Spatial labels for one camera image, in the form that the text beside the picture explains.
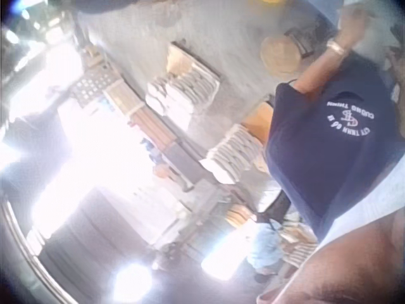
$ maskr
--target hand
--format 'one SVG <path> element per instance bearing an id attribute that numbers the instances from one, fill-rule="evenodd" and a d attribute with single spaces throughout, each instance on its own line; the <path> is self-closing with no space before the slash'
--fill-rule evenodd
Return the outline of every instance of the hand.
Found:
<path id="1" fill-rule="evenodd" d="M 352 48 L 364 38 L 369 22 L 370 14 L 363 4 L 344 7 L 340 16 L 340 32 L 335 42 L 344 49 Z"/>
<path id="2" fill-rule="evenodd" d="M 400 58 L 397 58 L 393 50 L 387 50 L 387 57 L 392 65 L 392 71 L 394 72 L 394 77 L 398 81 L 401 87 L 405 87 L 405 56 L 402 54 Z"/>

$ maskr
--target stack of plates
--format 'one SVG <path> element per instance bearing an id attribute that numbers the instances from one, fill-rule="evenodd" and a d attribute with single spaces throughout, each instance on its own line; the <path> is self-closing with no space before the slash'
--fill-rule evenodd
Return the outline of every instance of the stack of plates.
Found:
<path id="1" fill-rule="evenodd" d="M 147 85 L 146 103 L 161 115 L 168 108 L 181 108 L 188 114 L 201 113 L 218 92 L 219 82 L 194 66 L 179 77 L 168 74 Z"/>
<path id="2" fill-rule="evenodd" d="M 263 149 L 261 142 L 241 125 L 234 125 L 227 136 L 200 161 L 218 182 L 235 184 L 243 171 L 250 170 Z"/>
<path id="3" fill-rule="evenodd" d="M 147 94 L 145 101 L 157 114 L 166 115 L 168 108 L 168 95 L 166 85 L 174 79 L 173 74 L 166 74 L 164 77 L 157 77 L 152 82 L 147 84 Z"/>

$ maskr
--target concrete floor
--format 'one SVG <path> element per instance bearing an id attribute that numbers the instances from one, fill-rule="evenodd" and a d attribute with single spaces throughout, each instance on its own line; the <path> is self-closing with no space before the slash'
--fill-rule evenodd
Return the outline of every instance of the concrete floor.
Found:
<path id="1" fill-rule="evenodd" d="M 165 73 L 172 41 L 218 72 L 221 88 L 216 99 L 205 114 L 193 117 L 184 134 L 203 155 L 285 81 L 268 73 L 259 54 L 265 37 L 313 22 L 312 7 L 304 0 L 291 2 L 293 6 L 284 8 L 260 0 L 143 0 L 103 14 L 81 14 L 79 20 L 141 96 L 149 81 Z M 274 183 L 251 170 L 240 186 L 257 205 Z"/>

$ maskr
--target wristwatch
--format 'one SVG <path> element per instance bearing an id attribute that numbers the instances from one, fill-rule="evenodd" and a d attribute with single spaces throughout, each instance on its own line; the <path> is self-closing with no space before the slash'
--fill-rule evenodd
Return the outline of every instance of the wristwatch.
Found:
<path id="1" fill-rule="evenodd" d="M 331 39 L 328 41 L 327 47 L 341 56 L 344 56 L 347 53 L 347 51 L 344 48 L 342 48 L 340 45 L 338 45 L 335 41 Z"/>

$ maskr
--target navy blue t-shirt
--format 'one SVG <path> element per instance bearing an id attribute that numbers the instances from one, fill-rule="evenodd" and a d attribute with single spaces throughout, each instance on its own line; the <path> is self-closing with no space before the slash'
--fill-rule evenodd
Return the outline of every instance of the navy blue t-shirt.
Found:
<path id="1" fill-rule="evenodd" d="M 394 104 L 367 61 L 346 62 L 317 101 L 277 87 L 268 167 L 318 239 L 370 190 L 399 146 Z"/>

